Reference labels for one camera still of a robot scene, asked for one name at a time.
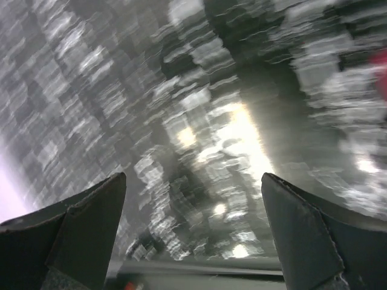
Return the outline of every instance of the metallic surface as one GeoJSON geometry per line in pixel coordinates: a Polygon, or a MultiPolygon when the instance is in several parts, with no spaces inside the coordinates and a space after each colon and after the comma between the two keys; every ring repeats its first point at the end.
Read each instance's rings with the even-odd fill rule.
{"type": "Polygon", "coordinates": [[[135,259],[275,256],[264,172],[385,217],[385,104],[358,52],[385,45],[386,6],[346,5],[2,1],[17,198],[40,208],[125,171],[114,255],[135,259]]]}

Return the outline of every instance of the black object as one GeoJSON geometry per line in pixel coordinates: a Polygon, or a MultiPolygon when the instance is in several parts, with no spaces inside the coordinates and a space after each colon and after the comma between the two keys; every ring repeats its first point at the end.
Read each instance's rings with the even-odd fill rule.
{"type": "Polygon", "coordinates": [[[262,195],[289,290],[387,289],[386,222],[273,174],[262,177],[262,195]]]}
{"type": "Polygon", "coordinates": [[[102,289],[125,192],[119,173],[0,224],[0,289],[102,289]]]}

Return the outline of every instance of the textured surface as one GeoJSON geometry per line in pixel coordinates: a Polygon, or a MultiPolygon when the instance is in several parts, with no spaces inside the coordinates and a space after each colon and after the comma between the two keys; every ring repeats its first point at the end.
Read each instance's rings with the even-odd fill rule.
{"type": "Polygon", "coordinates": [[[384,45],[386,8],[334,2],[2,1],[0,134],[22,198],[125,171],[114,255],[138,259],[156,243],[140,233],[173,259],[275,255],[264,172],[384,214],[385,104],[357,53],[384,45]]]}

